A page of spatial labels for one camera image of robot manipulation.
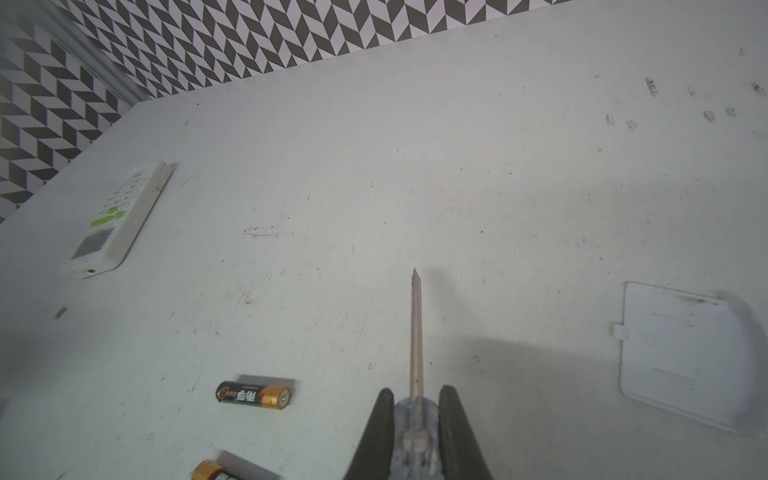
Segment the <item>transparent screwdriver handle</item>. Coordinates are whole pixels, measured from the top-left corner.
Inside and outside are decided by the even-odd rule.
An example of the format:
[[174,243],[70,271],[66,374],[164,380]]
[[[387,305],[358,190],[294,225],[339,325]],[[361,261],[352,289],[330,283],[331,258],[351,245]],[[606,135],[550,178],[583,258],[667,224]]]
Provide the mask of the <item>transparent screwdriver handle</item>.
[[403,399],[394,418],[390,480],[442,480],[437,404],[422,397]]

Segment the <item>remote control button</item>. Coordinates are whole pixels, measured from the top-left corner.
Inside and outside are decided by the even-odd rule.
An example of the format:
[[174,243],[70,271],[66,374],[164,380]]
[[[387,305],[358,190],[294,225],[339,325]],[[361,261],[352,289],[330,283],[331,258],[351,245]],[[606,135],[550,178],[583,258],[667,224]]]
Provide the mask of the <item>remote control button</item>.
[[101,225],[102,223],[107,223],[109,220],[112,220],[114,217],[111,215],[107,215],[106,217],[102,217],[98,220],[94,220],[91,222],[92,227],[97,227],[98,225]]

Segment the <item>remote control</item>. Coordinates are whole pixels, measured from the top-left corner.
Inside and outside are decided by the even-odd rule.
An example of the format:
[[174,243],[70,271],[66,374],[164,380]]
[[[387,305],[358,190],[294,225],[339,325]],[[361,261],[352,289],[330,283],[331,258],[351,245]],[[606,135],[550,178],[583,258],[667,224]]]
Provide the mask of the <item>remote control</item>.
[[61,272],[88,278],[120,265],[172,170],[163,161],[156,161],[129,172],[127,180],[94,215]]

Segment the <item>gold battery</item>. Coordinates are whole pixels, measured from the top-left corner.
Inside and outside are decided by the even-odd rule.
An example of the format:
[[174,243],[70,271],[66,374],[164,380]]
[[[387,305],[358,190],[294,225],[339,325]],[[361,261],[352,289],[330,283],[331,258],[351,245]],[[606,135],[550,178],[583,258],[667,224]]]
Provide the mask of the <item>gold battery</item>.
[[203,460],[192,471],[191,480],[241,480],[224,470],[224,467],[211,460]]
[[222,382],[216,389],[216,400],[219,402],[242,403],[265,409],[282,410],[290,403],[290,397],[290,388],[277,385]]

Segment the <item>black and white pattern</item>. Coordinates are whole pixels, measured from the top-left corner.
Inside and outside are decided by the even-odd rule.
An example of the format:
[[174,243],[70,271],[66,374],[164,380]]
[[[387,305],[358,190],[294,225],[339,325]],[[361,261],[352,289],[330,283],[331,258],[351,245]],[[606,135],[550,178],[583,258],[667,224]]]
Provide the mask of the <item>black and white pattern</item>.
[[567,0],[52,0],[153,97]]
[[126,110],[39,26],[0,17],[0,223]]

